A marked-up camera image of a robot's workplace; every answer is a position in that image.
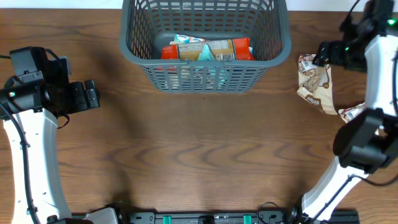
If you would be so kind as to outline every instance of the green connector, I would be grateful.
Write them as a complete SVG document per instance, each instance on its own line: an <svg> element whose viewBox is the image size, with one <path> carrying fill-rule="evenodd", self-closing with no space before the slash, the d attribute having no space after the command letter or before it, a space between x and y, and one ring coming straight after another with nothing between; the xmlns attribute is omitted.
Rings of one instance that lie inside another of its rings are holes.
<svg viewBox="0 0 398 224"><path fill-rule="evenodd" d="M251 224L251 215L243 216L243 224Z"/></svg>
<svg viewBox="0 0 398 224"><path fill-rule="evenodd" d="M172 224L172 217L163 217L163 224Z"/></svg>

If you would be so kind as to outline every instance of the white wall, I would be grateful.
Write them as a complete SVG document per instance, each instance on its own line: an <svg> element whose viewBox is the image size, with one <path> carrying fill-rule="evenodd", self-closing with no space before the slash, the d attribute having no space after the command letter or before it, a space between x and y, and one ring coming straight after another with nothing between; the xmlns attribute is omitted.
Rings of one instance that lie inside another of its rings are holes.
<svg viewBox="0 0 398 224"><path fill-rule="evenodd" d="M0 8L120 9L123 0L0 0ZM286 0L290 11L349 11L355 0ZM361 0L355 11L363 11ZM398 0L395 0L398 12Z"/></svg>

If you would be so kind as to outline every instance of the wooden table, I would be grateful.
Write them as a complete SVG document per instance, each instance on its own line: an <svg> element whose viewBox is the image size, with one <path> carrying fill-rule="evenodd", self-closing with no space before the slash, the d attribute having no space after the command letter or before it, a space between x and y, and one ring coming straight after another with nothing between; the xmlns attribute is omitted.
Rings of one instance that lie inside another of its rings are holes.
<svg viewBox="0 0 398 224"><path fill-rule="evenodd" d="M293 49L245 94L166 94L119 51L120 10L1 9L0 54L29 45L72 62L72 81L94 79L101 108L73 114L58 131L66 200L87 212L118 200L165 211L254 210L265 201L290 207L329 166L339 116L297 94L297 59L341 38L345 12L290 12ZM0 81L14 74L0 60ZM333 68L337 108L363 101L366 74ZM0 222L14 204L12 162L0 134ZM398 166L370 179L395 176ZM339 205L362 223L398 221L397 186L360 183Z"/></svg>

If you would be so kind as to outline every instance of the plastic basket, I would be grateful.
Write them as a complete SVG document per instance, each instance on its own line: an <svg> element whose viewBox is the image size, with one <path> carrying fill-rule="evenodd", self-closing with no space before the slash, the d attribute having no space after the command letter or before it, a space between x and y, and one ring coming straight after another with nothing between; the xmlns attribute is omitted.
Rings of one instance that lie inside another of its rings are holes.
<svg viewBox="0 0 398 224"><path fill-rule="evenodd" d="M208 40L250 37L256 61L162 60L175 34ZM290 53L284 0L124 0L120 49L167 92L242 92Z"/></svg>

